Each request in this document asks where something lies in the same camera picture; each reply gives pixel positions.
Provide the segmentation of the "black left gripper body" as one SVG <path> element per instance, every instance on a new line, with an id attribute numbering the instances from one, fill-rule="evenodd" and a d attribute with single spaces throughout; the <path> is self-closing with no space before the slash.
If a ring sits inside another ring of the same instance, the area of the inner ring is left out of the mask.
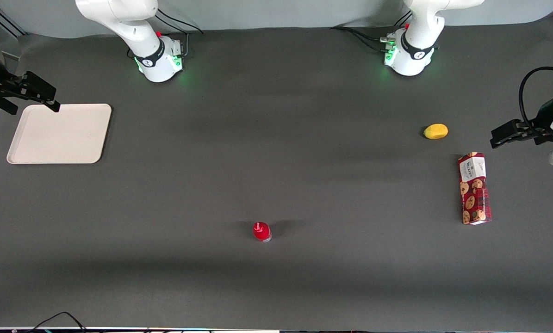
<path id="1" fill-rule="evenodd" d="M 530 120 L 529 124 L 534 128 L 531 132 L 534 135 L 535 145 L 543 145 L 547 142 L 553 142 L 553 99 L 544 103 L 537 112 L 537 116 Z"/>

